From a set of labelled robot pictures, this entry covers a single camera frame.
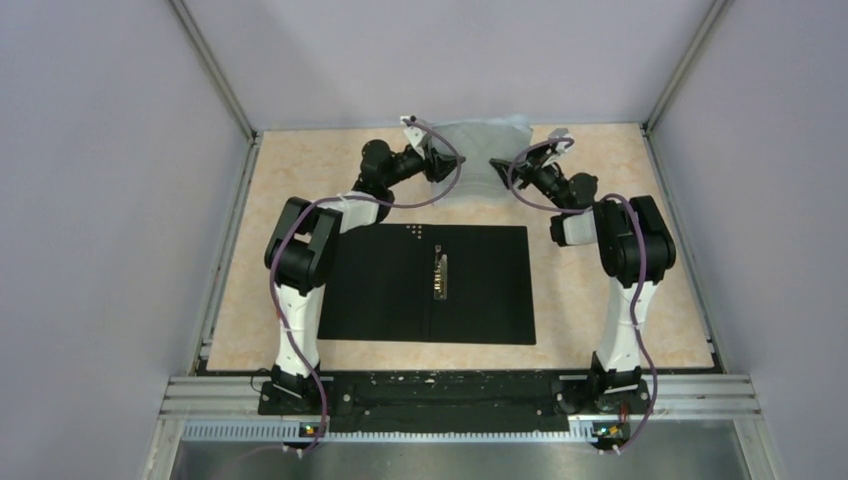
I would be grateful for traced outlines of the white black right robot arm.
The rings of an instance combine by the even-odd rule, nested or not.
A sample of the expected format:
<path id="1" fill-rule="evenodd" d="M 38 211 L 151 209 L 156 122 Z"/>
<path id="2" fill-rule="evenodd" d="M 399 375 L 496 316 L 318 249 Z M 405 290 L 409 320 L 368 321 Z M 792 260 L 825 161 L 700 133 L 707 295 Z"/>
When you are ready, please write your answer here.
<path id="1" fill-rule="evenodd" d="M 520 151 L 513 159 L 489 161 L 514 196 L 533 186 L 548 200 L 550 235 L 560 247 L 594 245 L 610 280 L 604 331 L 592 357 L 586 385 L 589 404 L 612 412 L 642 382 L 646 351 L 643 330 L 660 282 L 677 253 L 667 224 L 650 195 L 625 198 L 598 194 L 597 176 L 566 175 L 558 158 L 574 146 L 565 129 Z"/>

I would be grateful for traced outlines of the printed paper sheet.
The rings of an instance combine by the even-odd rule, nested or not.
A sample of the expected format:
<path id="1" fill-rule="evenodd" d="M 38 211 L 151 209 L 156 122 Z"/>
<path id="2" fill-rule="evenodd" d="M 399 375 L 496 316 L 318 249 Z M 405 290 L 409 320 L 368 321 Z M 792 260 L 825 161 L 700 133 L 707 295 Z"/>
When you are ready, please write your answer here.
<path id="1" fill-rule="evenodd" d="M 436 124 L 433 129 L 465 158 L 458 180 L 450 173 L 431 186 L 430 195 L 441 197 L 436 207 L 507 201 L 511 195 L 490 161 L 511 161 L 530 145 L 533 128 L 524 117 L 454 121 Z"/>

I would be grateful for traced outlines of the teal black file folder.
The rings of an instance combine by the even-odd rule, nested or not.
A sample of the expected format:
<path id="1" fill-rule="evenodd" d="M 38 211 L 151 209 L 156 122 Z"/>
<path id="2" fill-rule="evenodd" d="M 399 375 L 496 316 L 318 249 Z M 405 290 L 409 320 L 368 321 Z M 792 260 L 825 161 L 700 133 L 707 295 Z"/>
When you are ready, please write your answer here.
<path id="1" fill-rule="evenodd" d="M 318 336 L 535 344 L 527 228 L 378 224 L 343 234 Z"/>

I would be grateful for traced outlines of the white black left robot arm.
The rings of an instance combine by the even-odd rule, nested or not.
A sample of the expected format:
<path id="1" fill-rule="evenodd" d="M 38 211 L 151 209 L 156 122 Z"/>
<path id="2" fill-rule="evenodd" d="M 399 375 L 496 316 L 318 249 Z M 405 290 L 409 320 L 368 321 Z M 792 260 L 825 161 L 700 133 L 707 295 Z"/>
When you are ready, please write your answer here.
<path id="1" fill-rule="evenodd" d="M 319 404 L 323 386 L 317 351 L 324 286 L 341 236 L 378 224 L 400 208 L 393 186 L 416 175 L 456 185 L 465 157 L 442 134 L 414 115 L 400 119 L 407 144 L 394 151 L 381 139 L 361 149 L 359 174 L 350 191 L 315 201 L 286 201 L 266 248 L 269 292 L 280 326 L 272 386 L 297 413 Z"/>

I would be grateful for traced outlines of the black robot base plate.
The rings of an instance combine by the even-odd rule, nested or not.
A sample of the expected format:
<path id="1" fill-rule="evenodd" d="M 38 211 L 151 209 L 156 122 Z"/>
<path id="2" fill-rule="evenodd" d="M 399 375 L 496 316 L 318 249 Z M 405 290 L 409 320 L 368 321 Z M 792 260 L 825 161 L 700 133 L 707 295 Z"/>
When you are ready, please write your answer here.
<path id="1" fill-rule="evenodd" d="M 262 383 L 262 416 L 315 415 L 328 433 L 563 433 L 580 415 L 600 416 L 627 433 L 626 421 L 652 410 L 654 376 L 637 391 L 593 397 L 586 370 L 395 370 L 320 373 L 322 396 L 294 398 Z"/>

